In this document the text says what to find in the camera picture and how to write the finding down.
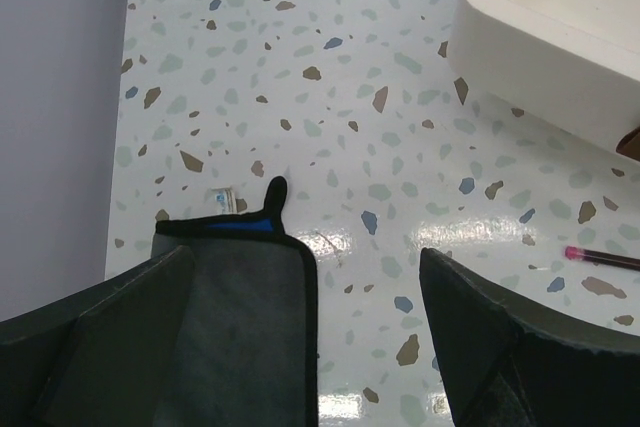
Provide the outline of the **cream bottom drawer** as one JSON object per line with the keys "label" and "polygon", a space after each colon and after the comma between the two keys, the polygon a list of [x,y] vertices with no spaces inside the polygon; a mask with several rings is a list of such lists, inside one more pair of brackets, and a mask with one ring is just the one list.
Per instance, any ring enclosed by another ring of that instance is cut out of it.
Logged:
{"label": "cream bottom drawer", "polygon": [[458,0],[451,68],[605,151],[639,157],[639,0]]}

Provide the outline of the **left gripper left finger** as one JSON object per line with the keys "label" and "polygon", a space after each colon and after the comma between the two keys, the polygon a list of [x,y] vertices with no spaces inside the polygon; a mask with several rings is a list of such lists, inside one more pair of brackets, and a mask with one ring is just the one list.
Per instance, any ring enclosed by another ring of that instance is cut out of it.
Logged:
{"label": "left gripper left finger", "polygon": [[2,425],[151,425],[194,271],[178,247],[3,321]]}

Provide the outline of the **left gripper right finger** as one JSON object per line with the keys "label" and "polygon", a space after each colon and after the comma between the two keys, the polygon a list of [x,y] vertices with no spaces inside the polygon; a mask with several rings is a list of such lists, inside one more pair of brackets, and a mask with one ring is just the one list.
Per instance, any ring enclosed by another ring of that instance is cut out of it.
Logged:
{"label": "left gripper right finger", "polygon": [[420,287],[457,426],[636,426],[639,339],[548,308],[433,248]]}

